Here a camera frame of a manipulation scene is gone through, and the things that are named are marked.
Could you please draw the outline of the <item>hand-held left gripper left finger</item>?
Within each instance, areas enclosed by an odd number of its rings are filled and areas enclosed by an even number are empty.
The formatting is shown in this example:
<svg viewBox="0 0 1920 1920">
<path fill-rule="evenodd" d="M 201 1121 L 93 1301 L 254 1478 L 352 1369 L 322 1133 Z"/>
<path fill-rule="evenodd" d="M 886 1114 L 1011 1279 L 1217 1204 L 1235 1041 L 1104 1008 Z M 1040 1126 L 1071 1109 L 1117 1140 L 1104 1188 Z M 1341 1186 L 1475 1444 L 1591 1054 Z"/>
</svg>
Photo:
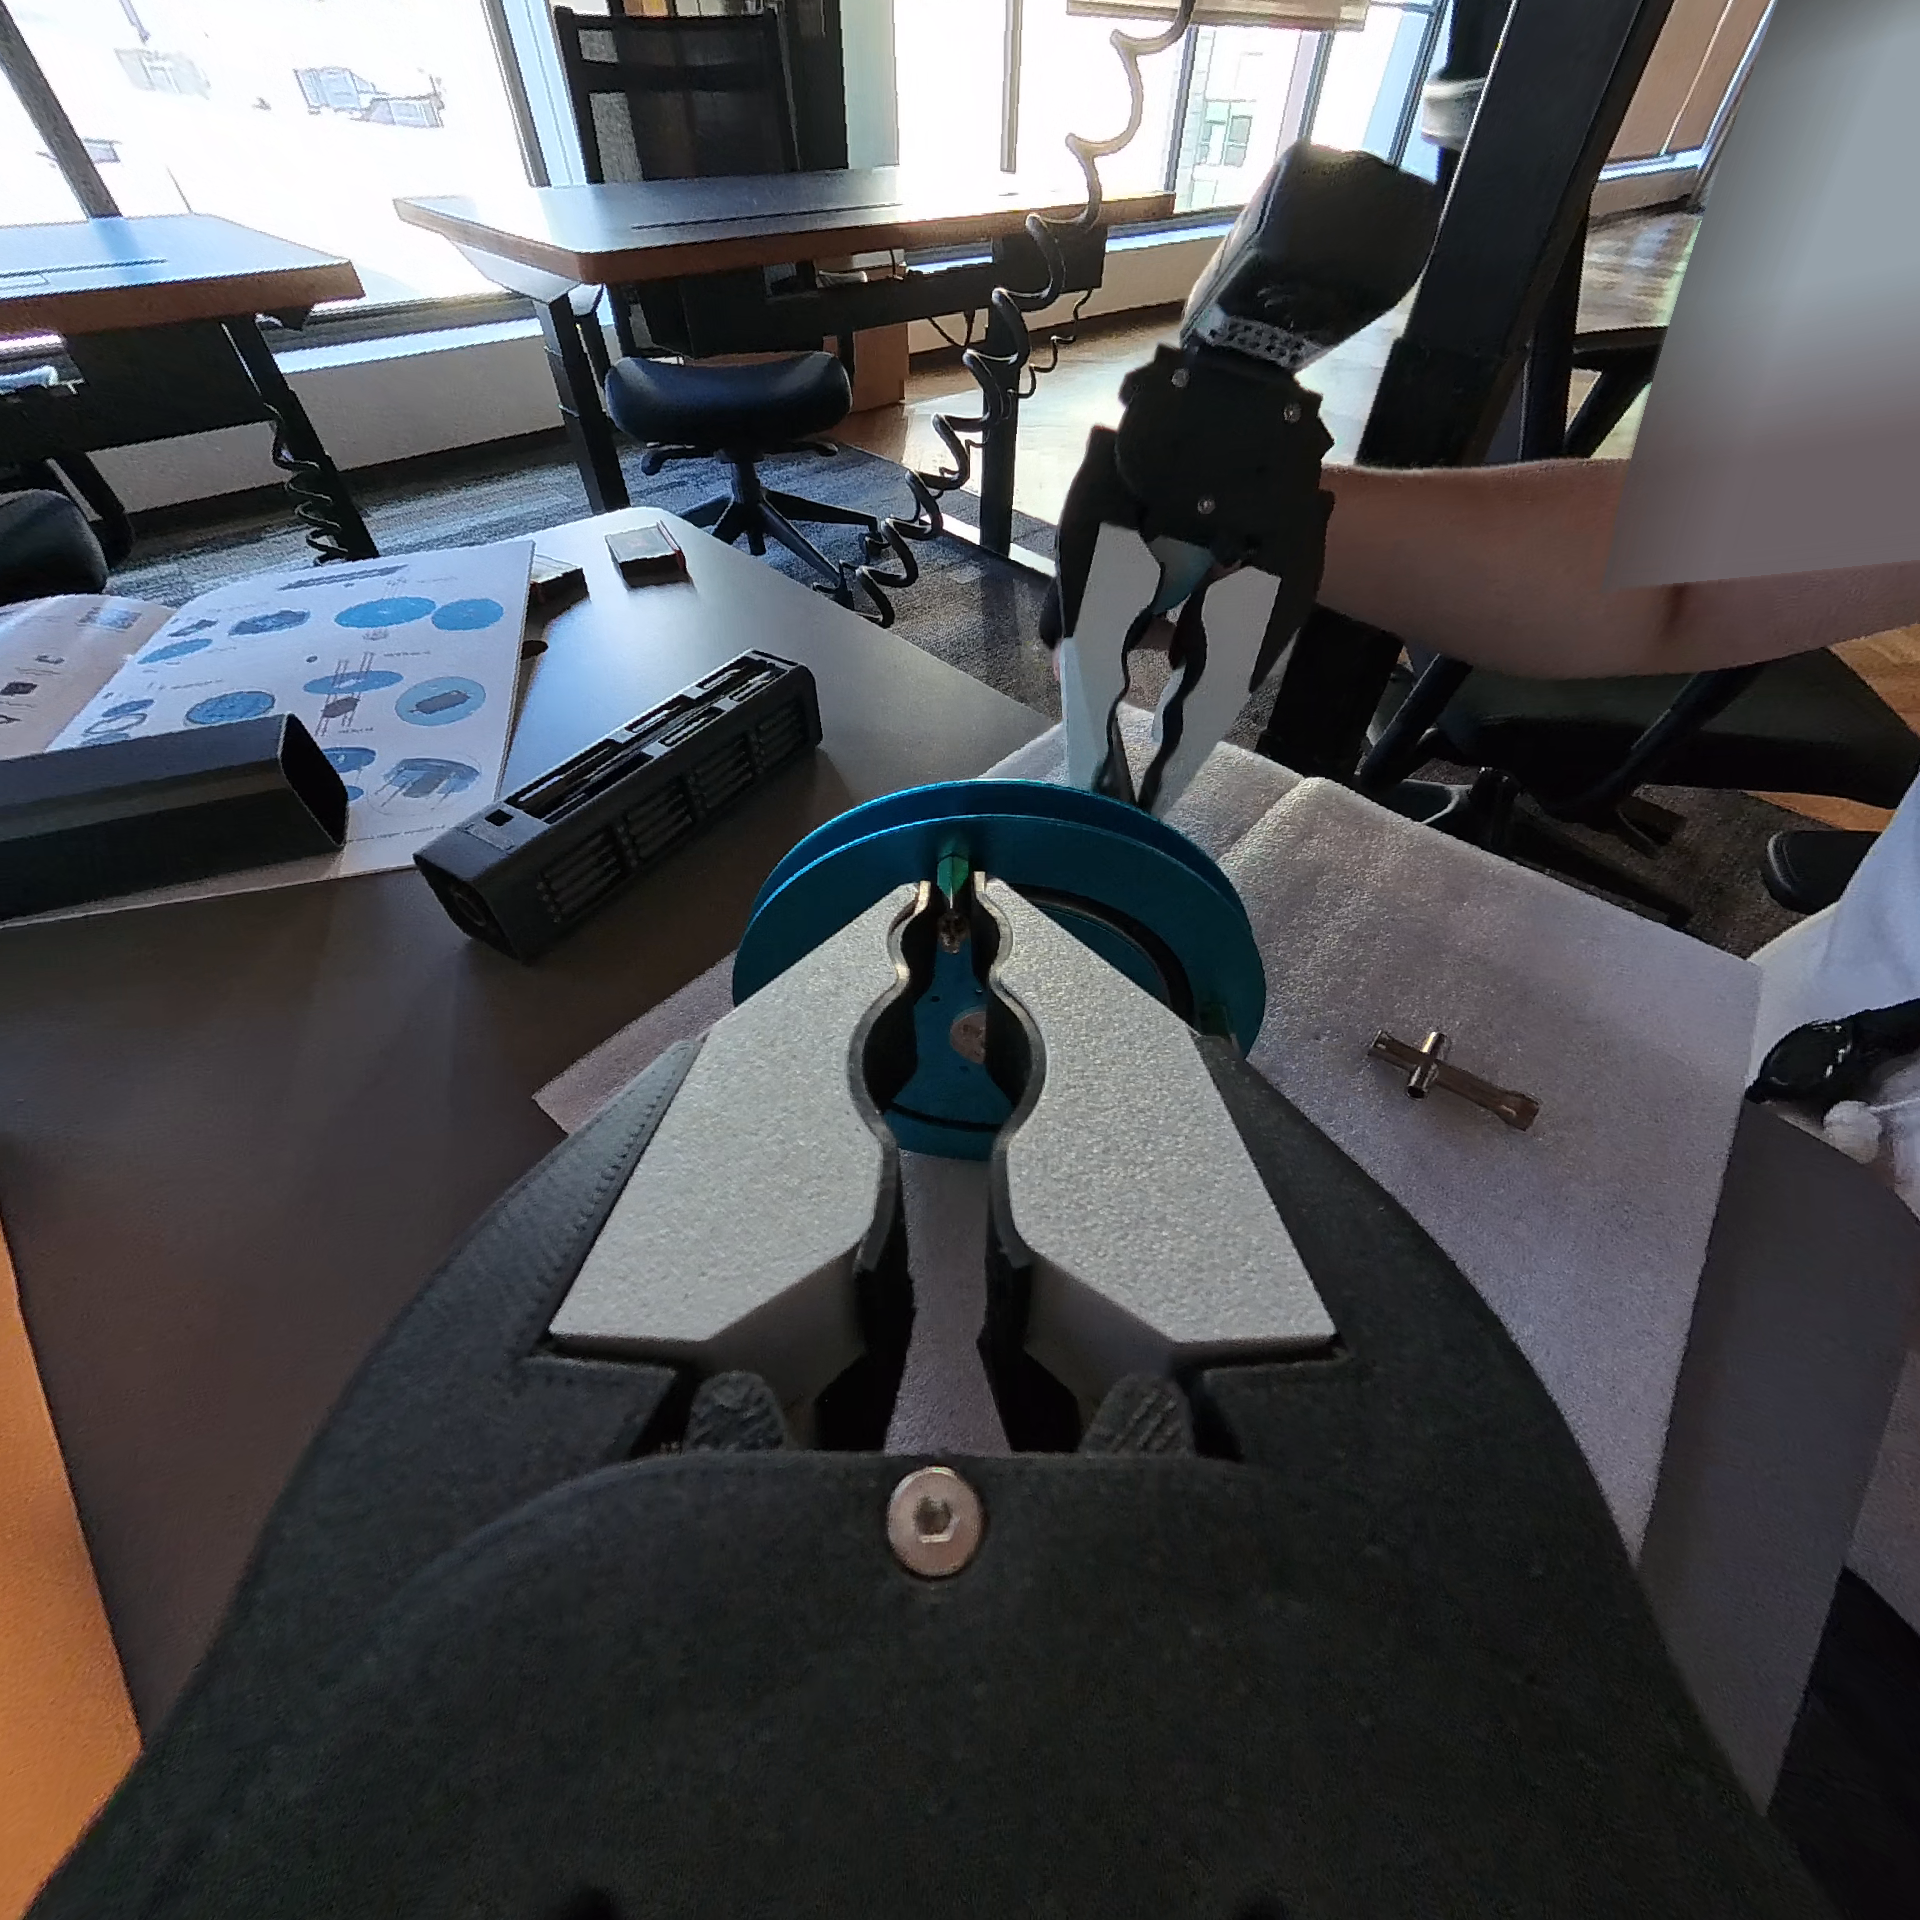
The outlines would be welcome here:
<svg viewBox="0 0 1920 1920">
<path fill-rule="evenodd" d="M 567 1353 L 753 1370 L 875 1449 L 914 1317 L 899 1151 L 862 1061 L 905 996 L 901 884 L 726 1015 L 550 1324 Z"/>
</svg>

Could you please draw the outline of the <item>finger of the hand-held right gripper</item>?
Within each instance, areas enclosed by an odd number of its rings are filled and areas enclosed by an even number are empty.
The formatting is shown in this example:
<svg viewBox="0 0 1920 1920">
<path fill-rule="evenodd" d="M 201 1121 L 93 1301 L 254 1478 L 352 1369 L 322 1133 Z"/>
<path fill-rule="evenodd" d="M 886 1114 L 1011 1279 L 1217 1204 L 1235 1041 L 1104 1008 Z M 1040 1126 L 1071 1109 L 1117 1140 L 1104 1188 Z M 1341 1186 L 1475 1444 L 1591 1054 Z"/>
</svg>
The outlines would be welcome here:
<svg viewBox="0 0 1920 1920">
<path fill-rule="evenodd" d="M 1130 684 L 1130 650 L 1161 590 L 1163 544 L 1102 522 L 1079 607 L 1058 645 L 1066 780 L 1106 797 L 1139 796 L 1119 706 Z"/>
<path fill-rule="evenodd" d="M 1243 567 L 1189 594 L 1176 628 L 1183 658 L 1154 708 L 1145 812 L 1169 815 L 1249 704 L 1281 586 L 1279 575 Z"/>
</svg>

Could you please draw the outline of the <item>blue metal wheel assembly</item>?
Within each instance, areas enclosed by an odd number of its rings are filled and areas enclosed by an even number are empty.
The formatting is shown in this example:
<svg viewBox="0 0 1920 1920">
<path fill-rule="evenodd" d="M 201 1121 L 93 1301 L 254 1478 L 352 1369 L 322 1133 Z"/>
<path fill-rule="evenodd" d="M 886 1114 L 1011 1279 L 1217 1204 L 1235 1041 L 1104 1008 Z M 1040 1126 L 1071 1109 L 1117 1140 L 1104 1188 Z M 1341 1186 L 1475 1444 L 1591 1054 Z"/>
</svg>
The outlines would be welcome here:
<svg viewBox="0 0 1920 1920">
<path fill-rule="evenodd" d="M 1257 1041 L 1265 962 L 1215 858 L 1139 807 L 1061 783 L 945 782 L 819 828 L 761 884 L 735 960 L 735 1000 L 907 881 L 950 869 L 1011 881 L 1195 1028 Z"/>
</svg>

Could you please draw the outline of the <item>person's right forearm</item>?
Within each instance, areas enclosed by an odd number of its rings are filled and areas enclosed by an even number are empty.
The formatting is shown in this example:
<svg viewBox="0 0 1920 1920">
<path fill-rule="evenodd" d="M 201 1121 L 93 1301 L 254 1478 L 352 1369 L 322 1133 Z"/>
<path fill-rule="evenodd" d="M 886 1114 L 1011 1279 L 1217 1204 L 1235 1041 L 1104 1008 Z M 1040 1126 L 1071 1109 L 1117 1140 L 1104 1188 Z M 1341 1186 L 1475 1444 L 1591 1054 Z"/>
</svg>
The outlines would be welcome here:
<svg viewBox="0 0 1920 1920">
<path fill-rule="evenodd" d="M 1626 462 L 1329 463 L 1320 602 L 1523 679 L 1689 676 L 1891 633 L 1918 564 L 1609 590 Z"/>
</svg>

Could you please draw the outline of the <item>black desk leg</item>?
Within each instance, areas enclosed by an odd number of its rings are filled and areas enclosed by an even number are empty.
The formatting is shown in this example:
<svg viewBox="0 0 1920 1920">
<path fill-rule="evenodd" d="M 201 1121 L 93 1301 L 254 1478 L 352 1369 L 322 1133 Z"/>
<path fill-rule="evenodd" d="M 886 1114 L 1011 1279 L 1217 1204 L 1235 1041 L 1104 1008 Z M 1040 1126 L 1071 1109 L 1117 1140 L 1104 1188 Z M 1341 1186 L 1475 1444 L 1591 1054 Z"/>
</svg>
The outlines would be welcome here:
<svg viewBox="0 0 1920 1920">
<path fill-rule="evenodd" d="M 1360 437 L 1360 465 L 1563 452 L 1601 167 L 1667 1 L 1518 1 Z"/>
</svg>

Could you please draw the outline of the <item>metal cross wrench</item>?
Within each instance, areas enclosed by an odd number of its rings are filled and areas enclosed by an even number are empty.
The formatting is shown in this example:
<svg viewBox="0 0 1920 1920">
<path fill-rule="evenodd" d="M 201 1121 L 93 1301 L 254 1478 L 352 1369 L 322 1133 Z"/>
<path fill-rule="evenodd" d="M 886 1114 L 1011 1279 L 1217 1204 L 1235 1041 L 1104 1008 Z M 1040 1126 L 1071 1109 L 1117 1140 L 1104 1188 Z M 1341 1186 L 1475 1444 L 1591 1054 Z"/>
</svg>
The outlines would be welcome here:
<svg viewBox="0 0 1920 1920">
<path fill-rule="evenodd" d="M 1533 1095 L 1502 1088 L 1466 1068 L 1454 1064 L 1450 1061 L 1450 1034 L 1439 1028 L 1418 1044 L 1378 1031 L 1368 1047 L 1368 1056 L 1403 1072 L 1409 1097 L 1447 1093 L 1501 1118 L 1502 1124 L 1515 1132 L 1527 1132 L 1542 1112 L 1542 1104 Z"/>
</svg>

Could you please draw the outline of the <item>white foam sheet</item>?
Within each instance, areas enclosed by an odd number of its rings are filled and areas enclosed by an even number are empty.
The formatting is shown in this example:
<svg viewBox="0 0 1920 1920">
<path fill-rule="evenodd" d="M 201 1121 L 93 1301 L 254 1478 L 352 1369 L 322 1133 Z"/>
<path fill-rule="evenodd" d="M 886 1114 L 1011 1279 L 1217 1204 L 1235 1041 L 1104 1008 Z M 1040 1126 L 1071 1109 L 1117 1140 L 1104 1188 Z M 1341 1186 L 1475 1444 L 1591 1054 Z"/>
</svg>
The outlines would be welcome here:
<svg viewBox="0 0 1920 1920">
<path fill-rule="evenodd" d="M 1653 1388 L 1675 1388 L 1688 1346 L 1681 1297 L 1736 1137 L 1753 970 L 1325 780 L 1289 783 L 1222 870 L 1265 962 L 1257 1040 L 1227 1047 L 1501 1313 L 1639 1552 L 1664 1449 Z M 983 880 L 957 861 L 946 886 L 907 881 L 905 996 L 875 1020 L 862 1070 L 896 1148 L 986 1159 L 991 1200 L 1015 1104 L 986 1064 Z M 1447 1093 L 1409 1097 L 1403 1072 L 1370 1058 L 1378 1031 L 1418 1044 L 1433 1028 L 1454 1064 L 1535 1097 L 1537 1121 L 1515 1132 Z M 1273 1201 L 1335 1332 L 1355 1340 L 1310 1230 L 1358 1250 L 1360 1201 Z"/>
</svg>

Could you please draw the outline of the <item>black office chair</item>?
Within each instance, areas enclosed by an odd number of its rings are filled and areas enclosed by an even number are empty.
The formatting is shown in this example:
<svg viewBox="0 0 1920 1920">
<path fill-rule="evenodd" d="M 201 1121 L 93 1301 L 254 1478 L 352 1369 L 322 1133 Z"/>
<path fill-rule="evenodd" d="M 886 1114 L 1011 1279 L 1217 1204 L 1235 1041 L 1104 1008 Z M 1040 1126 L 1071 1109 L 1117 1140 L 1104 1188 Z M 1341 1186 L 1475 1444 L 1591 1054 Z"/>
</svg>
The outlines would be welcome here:
<svg viewBox="0 0 1920 1920">
<path fill-rule="evenodd" d="M 54 488 L 0 498 L 0 602 L 105 591 L 110 567 L 83 508 Z"/>
<path fill-rule="evenodd" d="M 1647 783 L 1766 788 L 1895 807 L 1917 734 L 1835 653 L 1694 676 L 1537 681 L 1433 658 L 1365 754 L 1355 785 L 1411 820 L 1631 900 L 1689 910 L 1568 838 L 1593 828 L 1653 854 L 1678 815 Z"/>
</svg>

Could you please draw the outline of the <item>black saddle stool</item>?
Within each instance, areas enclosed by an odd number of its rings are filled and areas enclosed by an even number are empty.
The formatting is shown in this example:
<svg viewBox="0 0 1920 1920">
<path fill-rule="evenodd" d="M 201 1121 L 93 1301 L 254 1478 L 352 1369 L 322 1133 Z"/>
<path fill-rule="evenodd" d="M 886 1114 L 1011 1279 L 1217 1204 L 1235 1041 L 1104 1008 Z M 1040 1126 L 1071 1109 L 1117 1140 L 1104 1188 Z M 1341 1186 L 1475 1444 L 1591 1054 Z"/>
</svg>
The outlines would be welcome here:
<svg viewBox="0 0 1920 1920">
<path fill-rule="evenodd" d="M 689 522 L 722 544 L 746 538 L 758 558 L 773 536 L 814 570 L 819 586 L 854 606 L 843 567 L 806 538 L 798 520 L 858 525 L 880 549 L 875 517 L 771 492 L 760 478 L 761 458 L 810 448 L 854 412 L 850 373 L 837 354 L 779 354 L 753 366 L 624 357 L 607 373 L 603 397 L 611 421 L 643 444 L 648 473 L 677 458 L 720 458 L 731 469 L 730 494 L 685 509 Z"/>
</svg>

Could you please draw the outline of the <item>instruction sheet with blue circles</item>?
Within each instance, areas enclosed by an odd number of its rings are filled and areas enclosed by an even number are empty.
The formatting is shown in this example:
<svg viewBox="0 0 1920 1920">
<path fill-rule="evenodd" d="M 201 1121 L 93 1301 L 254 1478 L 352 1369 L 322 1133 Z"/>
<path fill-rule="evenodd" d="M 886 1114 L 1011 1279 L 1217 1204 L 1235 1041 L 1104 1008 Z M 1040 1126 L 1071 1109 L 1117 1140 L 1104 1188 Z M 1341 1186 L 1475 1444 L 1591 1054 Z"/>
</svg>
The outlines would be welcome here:
<svg viewBox="0 0 1920 1920">
<path fill-rule="evenodd" d="M 499 790 L 534 558 L 526 536 L 230 583 L 174 613 L 56 748 L 295 714 L 350 807 L 344 850 L 290 880 L 410 866 Z"/>
</svg>

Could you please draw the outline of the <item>black high-back chair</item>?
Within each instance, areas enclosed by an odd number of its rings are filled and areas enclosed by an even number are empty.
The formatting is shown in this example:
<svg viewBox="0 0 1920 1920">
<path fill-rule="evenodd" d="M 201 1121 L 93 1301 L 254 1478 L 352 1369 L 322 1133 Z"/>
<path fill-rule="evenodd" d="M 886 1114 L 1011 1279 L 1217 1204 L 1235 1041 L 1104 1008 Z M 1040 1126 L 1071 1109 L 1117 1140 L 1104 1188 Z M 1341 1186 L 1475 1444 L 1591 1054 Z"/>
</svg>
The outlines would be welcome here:
<svg viewBox="0 0 1920 1920">
<path fill-rule="evenodd" d="M 591 183 L 848 167 L 835 1 L 553 12 Z"/>
</svg>

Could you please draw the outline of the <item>person's white shirt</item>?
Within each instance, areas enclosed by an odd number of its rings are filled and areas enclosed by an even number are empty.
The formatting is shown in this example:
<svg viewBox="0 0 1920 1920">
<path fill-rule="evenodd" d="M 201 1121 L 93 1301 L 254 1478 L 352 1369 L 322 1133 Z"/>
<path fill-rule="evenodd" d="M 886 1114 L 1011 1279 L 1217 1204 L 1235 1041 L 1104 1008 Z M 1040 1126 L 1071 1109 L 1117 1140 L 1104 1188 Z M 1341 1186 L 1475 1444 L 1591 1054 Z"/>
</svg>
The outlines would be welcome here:
<svg viewBox="0 0 1920 1920">
<path fill-rule="evenodd" d="M 1918 1208 L 1918 788 L 1835 904 L 1755 956 L 1750 1097 L 1870 1166 Z"/>
</svg>

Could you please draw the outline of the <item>orange cardboard box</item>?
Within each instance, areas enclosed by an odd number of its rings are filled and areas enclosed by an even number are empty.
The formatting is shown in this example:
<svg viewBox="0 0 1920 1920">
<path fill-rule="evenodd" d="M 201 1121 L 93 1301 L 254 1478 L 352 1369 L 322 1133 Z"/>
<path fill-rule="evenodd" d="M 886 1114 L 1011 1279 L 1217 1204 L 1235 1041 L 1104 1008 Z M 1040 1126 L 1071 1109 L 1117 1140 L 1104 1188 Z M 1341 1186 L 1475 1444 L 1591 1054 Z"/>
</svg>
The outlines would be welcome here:
<svg viewBox="0 0 1920 1920">
<path fill-rule="evenodd" d="M 21 1916 L 139 1752 L 17 1272 L 2 1255 L 2 1916 Z"/>
</svg>

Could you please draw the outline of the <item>white instruction booklet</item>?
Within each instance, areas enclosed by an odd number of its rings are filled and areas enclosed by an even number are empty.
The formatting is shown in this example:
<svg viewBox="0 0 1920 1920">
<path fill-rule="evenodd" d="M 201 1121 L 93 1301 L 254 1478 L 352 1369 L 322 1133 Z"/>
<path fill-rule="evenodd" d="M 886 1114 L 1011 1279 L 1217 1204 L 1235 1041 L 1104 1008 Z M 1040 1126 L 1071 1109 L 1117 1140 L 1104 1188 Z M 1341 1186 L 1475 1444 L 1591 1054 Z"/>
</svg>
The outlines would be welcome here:
<svg viewBox="0 0 1920 1920">
<path fill-rule="evenodd" d="M 119 594 L 56 594 L 2 607 L 6 759 L 46 752 L 173 607 Z"/>
</svg>

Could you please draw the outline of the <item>person's dark pants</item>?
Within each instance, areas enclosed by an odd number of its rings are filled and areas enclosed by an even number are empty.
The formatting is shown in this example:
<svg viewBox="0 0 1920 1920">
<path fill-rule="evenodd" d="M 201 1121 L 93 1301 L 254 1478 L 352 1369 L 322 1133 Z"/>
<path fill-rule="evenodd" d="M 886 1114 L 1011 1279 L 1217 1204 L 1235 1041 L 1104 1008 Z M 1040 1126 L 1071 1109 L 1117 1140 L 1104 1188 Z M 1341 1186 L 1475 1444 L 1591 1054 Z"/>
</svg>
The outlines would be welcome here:
<svg viewBox="0 0 1920 1920">
<path fill-rule="evenodd" d="M 1841 1572 L 1770 1820 L 1842 1916 L 1918 1916 L 1918 1636 Z"/>
</svg>

